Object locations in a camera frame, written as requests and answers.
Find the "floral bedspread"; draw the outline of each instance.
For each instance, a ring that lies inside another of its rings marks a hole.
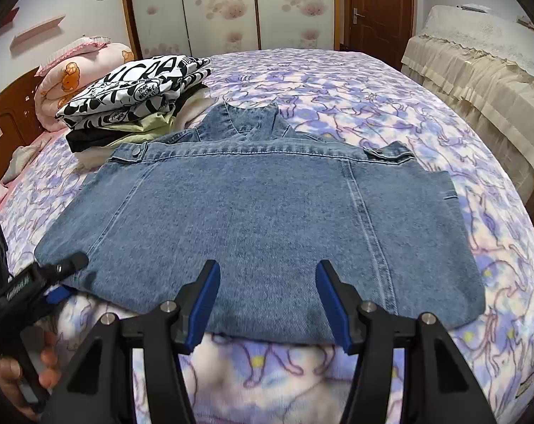
[[[361,53],[232,53],[213,57],[211,67],[205,82],[219,100],[242,107],[275,100],[297,130],[360,146],[399,140],[427,170],[449,171],[487,299],[485,314],[452,336],[498,422],[514,422],[534,396],[534,228],[510,179],[475,132],[423,87]],[[36,244],[85,175],[64,137],[35,160],[0,213],[10,270],[33,259]],[[79,294],[53,317],[63,366],[108,310],[127,315]],[[333,346],[206,335],[181,364],[199,423],[331,424],[339,422],[356,360]],[[136,352],[137,417],[147,423],[142,362],[142,353]],[[399,420],[403,374],[397,350],[389,423]]]

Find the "folded denim jacket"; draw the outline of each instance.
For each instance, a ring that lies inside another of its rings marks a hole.
[[[144,313],[208,258],[222,282],[208,331],[333,342],[314,270],[387,311],[435,313],[447,328],[485,310],[457,193],[400,142],[355,147],[296,132],[276,104],[214,107],[196,128],[120,145],[36,248],[40,263],[82,250],[65,281]]]

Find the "door handle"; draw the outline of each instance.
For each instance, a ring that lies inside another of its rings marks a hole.
[[[353,8],[353,23],[356,24],[357,23],[357,18],[358,17],[365,17],[363,14],[359,14],[357,12],[357,8]]]

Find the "human hand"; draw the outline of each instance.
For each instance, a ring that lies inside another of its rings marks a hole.
[[[41,351],[41,362],[46,369],[39,375],[39,384],[45,389],[54,387],[60,379],[61,372],[57,367],[58,358],[53,346],[57,342],[57,336],[51,332],[45,332],[45,348]],[[20,391],[18,383],[22,378],[22,367],[17,360],[9,357],[0,359],[0,389],[6,398],[13,403],[22,414],[29,419],[39,420],[25,397]]]

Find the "pink ruffled pillow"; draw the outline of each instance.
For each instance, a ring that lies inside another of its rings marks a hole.
[[[109,43],[111,40],[106,36],[83,36],[51,54],[47,61],[39,66],[35,76],[45,76],[49,70],[65,59],[87,52],[99,51]]]

